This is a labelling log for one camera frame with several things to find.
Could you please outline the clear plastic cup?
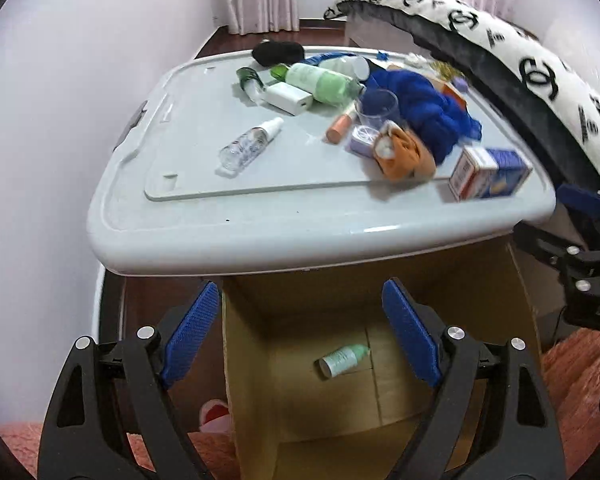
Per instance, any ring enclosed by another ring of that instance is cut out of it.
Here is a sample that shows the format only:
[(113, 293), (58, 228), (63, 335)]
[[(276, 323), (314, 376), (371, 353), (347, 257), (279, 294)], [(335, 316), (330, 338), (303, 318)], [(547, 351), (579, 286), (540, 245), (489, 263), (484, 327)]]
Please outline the clear plastic cup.
[(363, 126), (380, 130), (385, 122), (401, 120), (399, 100), (396, 95), (386, 89), (365, 89), (356, 103), (358, 119)]

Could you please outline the orange lip balm tube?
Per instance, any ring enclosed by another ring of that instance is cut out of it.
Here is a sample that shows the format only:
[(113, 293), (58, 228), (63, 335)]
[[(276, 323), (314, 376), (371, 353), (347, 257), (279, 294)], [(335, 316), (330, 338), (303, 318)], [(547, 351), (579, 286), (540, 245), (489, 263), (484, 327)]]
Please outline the orange lip balm tube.
[(340, 141), (349, 133), (356, 119), (356, 105), (352, 101), (342, 113), (327, 128), (326, 140), (331, 144), (339, 144)]

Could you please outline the small green tube bottle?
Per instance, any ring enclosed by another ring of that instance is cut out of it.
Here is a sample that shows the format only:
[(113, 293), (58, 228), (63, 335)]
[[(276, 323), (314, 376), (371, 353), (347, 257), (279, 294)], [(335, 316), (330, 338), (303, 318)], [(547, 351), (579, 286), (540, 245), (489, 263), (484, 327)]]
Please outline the small green tube bottle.
[(353, 370), (369, 355), (370, 348), (364, 344), (348, 344), (319, 358), (317, 365), (322, 375), (330, 379)]

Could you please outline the large light green bottle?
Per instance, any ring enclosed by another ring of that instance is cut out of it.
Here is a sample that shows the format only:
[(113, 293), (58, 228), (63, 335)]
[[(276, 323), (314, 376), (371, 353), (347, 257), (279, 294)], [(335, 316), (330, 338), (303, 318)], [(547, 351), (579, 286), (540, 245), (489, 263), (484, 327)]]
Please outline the large light green bottle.
[(278, 64), (270, 68), (270, 74), (278, 81), (308, 92), (326, 105), (348, 105), (363, 91), (363, 85), (356, 79), (304, 63)]

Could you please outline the small purple object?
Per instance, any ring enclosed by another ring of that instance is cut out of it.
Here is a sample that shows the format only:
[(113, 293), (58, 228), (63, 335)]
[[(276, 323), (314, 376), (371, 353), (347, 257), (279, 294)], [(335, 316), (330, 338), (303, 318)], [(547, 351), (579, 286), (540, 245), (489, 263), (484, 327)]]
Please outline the small purple object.
[(468, 82), (463, 77), (453, 77), (451, 84), (460, 93), (468, 92)]

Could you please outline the white cylindrical bottle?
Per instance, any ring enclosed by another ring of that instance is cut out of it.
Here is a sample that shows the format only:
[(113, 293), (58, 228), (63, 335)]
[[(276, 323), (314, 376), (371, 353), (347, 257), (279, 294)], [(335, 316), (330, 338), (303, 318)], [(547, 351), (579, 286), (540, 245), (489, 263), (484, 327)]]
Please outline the white cylindrical bottle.
[(359, 82), (366, 81), (370, 76), (370, 62), (367, 58), (357, 55), (340, 56), (339, 58), (329, 58), (318, 64), (325, 70), (351, 77)]

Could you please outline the blue mesh cloth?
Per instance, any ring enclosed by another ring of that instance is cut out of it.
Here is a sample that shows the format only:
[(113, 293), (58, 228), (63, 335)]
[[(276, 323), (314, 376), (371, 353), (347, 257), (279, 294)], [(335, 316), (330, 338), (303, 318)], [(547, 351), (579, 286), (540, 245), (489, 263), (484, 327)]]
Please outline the blue mesh cloth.
[(366, 89), (389, 90), (398, 98), (401, 119), (422, 140), (437, 166), (461, 140), (482, 140), (480, 122), (421, 74), (378, 70), (366, 80)]

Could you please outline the white and blue medicine box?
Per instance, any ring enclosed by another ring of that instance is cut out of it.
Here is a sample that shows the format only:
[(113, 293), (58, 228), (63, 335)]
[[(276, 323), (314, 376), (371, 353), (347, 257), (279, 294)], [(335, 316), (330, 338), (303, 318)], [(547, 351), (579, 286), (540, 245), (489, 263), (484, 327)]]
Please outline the white and blue medicine box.
[(449, 187), (459, 202), (508, 197), (531, 173), (531, 162), (517, 150), (465, 146), (449, 178)]

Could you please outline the clear spray bottle white cap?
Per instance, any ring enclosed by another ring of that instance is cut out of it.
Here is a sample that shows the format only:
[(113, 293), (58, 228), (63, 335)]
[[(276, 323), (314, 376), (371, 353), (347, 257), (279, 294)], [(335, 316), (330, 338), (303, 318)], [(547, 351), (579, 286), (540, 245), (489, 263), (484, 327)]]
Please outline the clear spray bottle white cap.
[(227, 144), (219, 152), (222, 169), (229, 174), (239, 174), (251, 164), (282, 130), (284, 120), (275, 117), (253, 127)]

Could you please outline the purple round air freshener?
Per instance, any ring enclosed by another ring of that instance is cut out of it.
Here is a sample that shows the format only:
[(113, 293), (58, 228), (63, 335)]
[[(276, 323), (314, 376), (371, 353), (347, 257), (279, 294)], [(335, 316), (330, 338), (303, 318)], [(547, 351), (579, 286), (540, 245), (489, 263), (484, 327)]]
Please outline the purple round air freshener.
[(349, 150), (363, 157), (374, 157), (374, 144), (379, 131), (375, 128), (358, 125), (355, 126), (350, 134)]

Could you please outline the black white logo blanket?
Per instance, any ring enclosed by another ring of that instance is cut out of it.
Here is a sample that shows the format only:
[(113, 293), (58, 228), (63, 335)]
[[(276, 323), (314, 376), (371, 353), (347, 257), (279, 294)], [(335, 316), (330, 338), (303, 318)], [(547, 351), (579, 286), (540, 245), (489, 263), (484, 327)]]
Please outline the black white logo blanket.
[(334, 0), (324, 17), (353, 12), (408, 32), (473, 76), (530, 134), (550, 166), (575, 184), (600, 185), (600, 94), (557, 54), (458, 0)]

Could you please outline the white crumpled tissue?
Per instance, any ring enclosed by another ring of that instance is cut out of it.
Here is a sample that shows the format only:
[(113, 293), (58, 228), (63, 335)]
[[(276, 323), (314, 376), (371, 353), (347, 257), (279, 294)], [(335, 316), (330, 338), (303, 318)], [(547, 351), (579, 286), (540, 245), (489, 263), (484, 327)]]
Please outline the white crumpled tissue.
[(423, 68), (429, 65), (429, 60), (420, 54), (411, 52), (404, 56), (404, 63), (408, 66)]

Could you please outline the white power adapter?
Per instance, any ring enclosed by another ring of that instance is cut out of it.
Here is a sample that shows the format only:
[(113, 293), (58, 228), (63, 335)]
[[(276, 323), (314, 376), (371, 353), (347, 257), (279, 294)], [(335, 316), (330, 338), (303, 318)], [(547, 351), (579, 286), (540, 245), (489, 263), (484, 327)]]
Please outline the white power adapter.
[(265, 101), (291, 115), (298, 116), (308, 110), (313, 104), (313, 96), (286, 82), (276, 82), (265, 88)]

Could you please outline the blue plastic bag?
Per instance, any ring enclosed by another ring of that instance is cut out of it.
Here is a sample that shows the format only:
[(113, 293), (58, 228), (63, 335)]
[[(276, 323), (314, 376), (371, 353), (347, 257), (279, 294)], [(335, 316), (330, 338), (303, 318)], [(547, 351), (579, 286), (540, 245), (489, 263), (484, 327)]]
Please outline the blue plastic bag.
[(309, 56), (303, 60), (303, 63), (311, 66), (319, 66), (321, 63), (329, 60), (333, 60), (334, 58), (343, 58), (344, 56), (349, 56), (347, 52), (325, 52), (319, 53), (316, 55)]

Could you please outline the dark green spray bottle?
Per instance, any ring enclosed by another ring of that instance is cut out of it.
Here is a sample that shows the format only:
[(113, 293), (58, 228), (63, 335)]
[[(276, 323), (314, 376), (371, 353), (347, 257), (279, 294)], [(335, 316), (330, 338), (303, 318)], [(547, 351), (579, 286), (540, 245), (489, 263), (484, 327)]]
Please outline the dark green spray bottle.
[(251, 102), (261, 105), (264, 102), (265, 86), (258, 73), (252, 67), (241, 67), (236, 70), (240, 88)]

